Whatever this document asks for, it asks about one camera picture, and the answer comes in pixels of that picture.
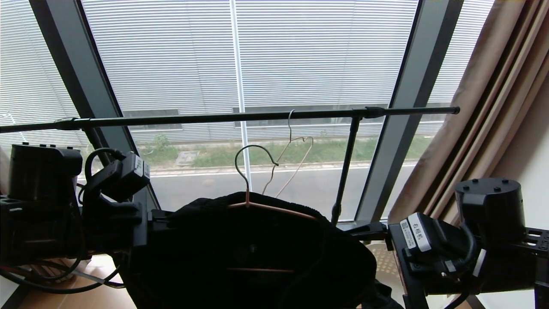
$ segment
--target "grass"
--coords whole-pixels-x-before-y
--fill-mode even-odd
[[[407,159],[418,159],[429,143],[431,138],[422,136],[415,136],[410,150],[406,156]],[[158,167],[159,165],[164,167],[173,167],[175,159],[179,151],[184,150],[199,150],[199,156],[191,164],[192,167],[219,167],[219,166],[232,166],[234,165],[234,155],[240,149],[240,145],[231,144],[223,146],[195,146],[195,147],[183,147],[178,148],[169,145],[166,140],[160,138],[145,147],[140,148],[140,153],[143,158],[152,166]],[[353,161],[368,161],[371,160],[376,149],[377,139],[364,139],[357,140],[355,142],[355,148],[352,154]],[[276,160],[282,150],[285,147],[284,143],[262,143],[262,146],[266,147],[273,158]],[[306,151],[309,149],[310,141],[293,142],[286,150],[284,156],[279,161],[280,164],[285,163],[299,163]],[[346,140],[329,140],[329,139],[316,139],[311,152],[305,159],[306,163],[318,163],[318,162],[341,162],[345,156],[345,149],[347,146]],[[243,163],[242,155],[239,156],[238,163]],[[271,161],[268,155],[261,149],[256,147],[250,148],[250,163],[252,165],[270,164]]]

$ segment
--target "clothes hanger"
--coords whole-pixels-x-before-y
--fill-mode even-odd
[[[308,214],[300,213],[300,212],[297,212],[297,211],[292,211],[292,210],[289,210],[289,209],[278,208],[278,207],[273,207],[273,206],[269,206],[269,205],[263,205],[263,204],[259,204],[259,203],[250,202],[250,183],[248,181],[248,178],[246,178],[246,176],[240,171],[240,168],[238,167],[238,162],[237,162],[238,155],[244,149],[249,148],[249,147],[258,147],[258,148],[261,148],[261,149],[265,150],[267,152],[267,154],[269,155],[269,158],[271,159],[271,162],[275,166],[278,166],[278,163],[275,162],[275,159],[273,159],[271,153],[265,147],[260,146],[260,145],[247,145],[247,146],[242,147],[237,152],[236,156],[234,157],[234,166],[236,167],[238,174],[240,174],[240,176],[242,176],[242,178],[244,178],[244,181],[246,181],[246,201],[244,201],[242,203],[231,204],[228,207],[229,208],[235,208],[235,207],[245,206],[246,208],[249,208],[250,206],[254,206],[254,207],[258,207],[258,208],[270,209],[270,210],[273,210],[273,211],[283,212],[283,213],[291,214],[291,215],[294,215],[294,216],[297,216],[297,217],[302,217],[302,218],[305,218],[305,219],[310,219],[310,220],[315,220],[316,221],[317,219],[315,217],[310,216]]]
[[[295,112],[294,109],[292,109],[290,111],[290,114],[288,115],[288,128],[290,129],[290,139],[288,141],[288,143],[286,144],[286,147],[284,147],[284,149],[282,150],[282,152],[280,153],[280,155],[278,156],[278,159],[277,161],[280,161],[280,158],[282,158],[282,156],[284,155],[284,153],[286,152],[286,149],[288,149],[288,146],[290,146],[290,144],[293,142],[293,141],[296,141],[296,140],[303,140],[303,142],[307,141],[308,139],[311,139],[311,146],[309,146],[309,149],[307,150],[307,152],[305,152],[305,155],[303,156],[303,159],[301,159],[301,162],[299,162],[299,165],[298,165],[298,168],[296,168],[296,170],[294,171],[294,173],[292,174],[292,176],[290,177],[290,179],[288,179],[288,181],[286,181],[286,183],[282,186],[282,189],[280,189],[280,191],[274,196],[274,197],[278,197],[280,195],[280,193],[282,193],[282,191],[284,191],[284,189],[286,188],[286,186],[288,186],[288,184],[290,183],[290,181],[292,179],[294,179],[294,176],[298,173],[299,169],[301,168],[301,166],[303,165],[303,162],[305,161],[305,159],[307,158],[307,156],[309,155],[309,152],[311,151],[312,149],[312,146],[313,144],[315,143],[315,139],[312,137],[312,136],[307,136],[307,137],[296,137],[294,139],[292,139],[292,126],[290,125],[290,118],[292,117],[292,113]],[[273,165],[273,168],[271,170],[271,178],[269,179],[269,181],[265,184],[265,187],[263,188],[263,192],[261,194],[265,194],[265,190],[267,190],[267,186],[272,182],[273,180],[273,176],[275,174],[275,167],[278,166],[278,164],[275,164]]]

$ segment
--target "clothing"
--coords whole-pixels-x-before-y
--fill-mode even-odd
[[[121,270],[138,308],[356,308],[375,293],[372,253],[319,212],[255,193],[252,202],[317,220],[254,206],[228,208],[244,200],[244,192],[199,198],[169,214],[170,230],[149,236],[141,251],[150,266],[141,274]]]

